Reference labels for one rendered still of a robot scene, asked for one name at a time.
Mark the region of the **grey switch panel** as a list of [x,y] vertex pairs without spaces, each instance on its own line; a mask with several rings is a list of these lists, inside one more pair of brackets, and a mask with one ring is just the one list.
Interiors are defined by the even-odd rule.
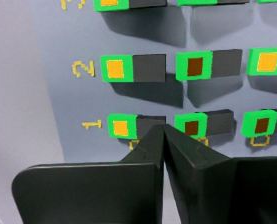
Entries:
[[120,161],[155,124],[277,156],[277,0],[28,2],[65,163]]

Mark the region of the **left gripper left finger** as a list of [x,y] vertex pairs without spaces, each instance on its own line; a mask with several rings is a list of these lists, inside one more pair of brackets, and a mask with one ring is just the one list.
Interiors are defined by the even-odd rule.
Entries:
[[162,224],[164,131],[155,124],[120,161],[38,164],[11,192],[23,224]]

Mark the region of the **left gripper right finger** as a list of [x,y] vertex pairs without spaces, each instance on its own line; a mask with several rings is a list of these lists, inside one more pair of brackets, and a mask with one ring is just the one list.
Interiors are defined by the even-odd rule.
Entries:
[[244,224],[252,200],[277,197],[277,156],[230,158],[170,124],[162,128],[181,224]]

